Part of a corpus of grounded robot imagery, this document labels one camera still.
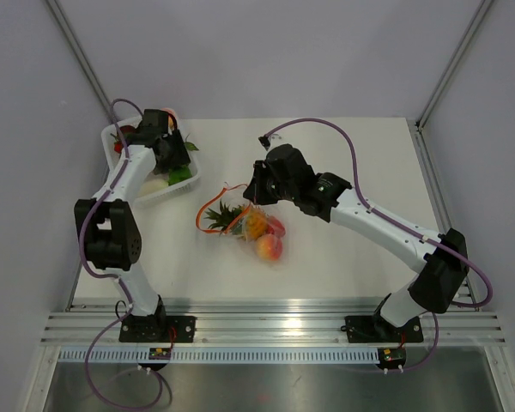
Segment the clear zip bag orange zipper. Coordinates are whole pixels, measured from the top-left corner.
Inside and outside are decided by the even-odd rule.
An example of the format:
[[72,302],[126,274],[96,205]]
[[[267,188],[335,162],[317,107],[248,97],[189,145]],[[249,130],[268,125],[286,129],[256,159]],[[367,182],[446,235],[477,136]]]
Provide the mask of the clear zip bag orange zipper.
[[223,185],[198,210],[195,225],[208,235],[234,239],[239,248],[266,264],[278,264],[286,254],[286,225],[270,206],[243,198],[247,184]]

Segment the red bell pepper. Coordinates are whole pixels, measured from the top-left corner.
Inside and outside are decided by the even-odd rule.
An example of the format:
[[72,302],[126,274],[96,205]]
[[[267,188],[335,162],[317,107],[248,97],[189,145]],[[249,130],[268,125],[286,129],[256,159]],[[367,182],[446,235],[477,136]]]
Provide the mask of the red bell pepper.
[[277,218],[271,215],[268,217],[267,233],[282,238],[286,234],[286,229]]

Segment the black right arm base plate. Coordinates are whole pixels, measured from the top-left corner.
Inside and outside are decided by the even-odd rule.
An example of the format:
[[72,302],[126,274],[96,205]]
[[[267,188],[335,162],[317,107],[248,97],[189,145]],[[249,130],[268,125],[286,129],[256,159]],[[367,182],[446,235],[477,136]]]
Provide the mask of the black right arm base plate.
[[410,319],[403,327],[395,327],[373,315],[352,315],[344,318],[340,327],[349,343],[421,343],[424,342],[418,317]]

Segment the orange spiky pineapple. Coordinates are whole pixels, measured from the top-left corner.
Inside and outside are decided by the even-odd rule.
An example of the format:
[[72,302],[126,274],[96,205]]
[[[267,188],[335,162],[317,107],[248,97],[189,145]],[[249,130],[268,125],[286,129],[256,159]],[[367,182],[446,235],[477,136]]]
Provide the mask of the orange spiky pineapple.
[[254,206],[229,206],[220,201],[218,210],[207,208],[204,218],[209,221],[208,229],[246,241],[257,240],[267,232],[267,215]]

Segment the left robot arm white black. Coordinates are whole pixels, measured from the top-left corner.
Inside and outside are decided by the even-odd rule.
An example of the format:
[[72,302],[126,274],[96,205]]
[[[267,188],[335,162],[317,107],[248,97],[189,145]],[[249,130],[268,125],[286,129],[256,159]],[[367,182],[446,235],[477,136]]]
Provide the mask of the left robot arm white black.
[[142,265],[142,235],[132,204],[147,177],[190,164],[177,119],[167,111],[146,109],[131,131],[116,129],[118,162],[104,185],[74,207],[82,266],[97,279],[108,279],[124,296],[120,316],[123,342],[157,342],[167,335],[166,309],[150,286]]

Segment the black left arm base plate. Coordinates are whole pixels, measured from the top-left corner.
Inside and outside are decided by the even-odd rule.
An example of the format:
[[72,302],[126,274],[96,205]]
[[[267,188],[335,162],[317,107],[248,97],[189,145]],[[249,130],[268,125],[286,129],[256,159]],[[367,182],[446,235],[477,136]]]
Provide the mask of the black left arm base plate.
[[192,343],[194,342],[197,318],[193,316],[171,316],[164,319],[154,316],[134,317],[122,321],[119,341],[127,343]]

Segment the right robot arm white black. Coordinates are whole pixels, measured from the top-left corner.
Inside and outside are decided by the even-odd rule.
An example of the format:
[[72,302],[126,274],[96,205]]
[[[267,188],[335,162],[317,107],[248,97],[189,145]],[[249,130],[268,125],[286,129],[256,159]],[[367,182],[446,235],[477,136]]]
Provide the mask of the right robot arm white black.
[[422,342],[419,316],[446,312],[467,276],[461,260],[467,249],[460,232],[411,227],[397,216],[366,206],[355,186],[333,173],[315,173],[290,144],[255,161],[243,197],[255,205],[289,201],[306,215],[349,228],[382,246],[415,272],[415,278],[388,294],[373,314],[347,317],[350,342]]

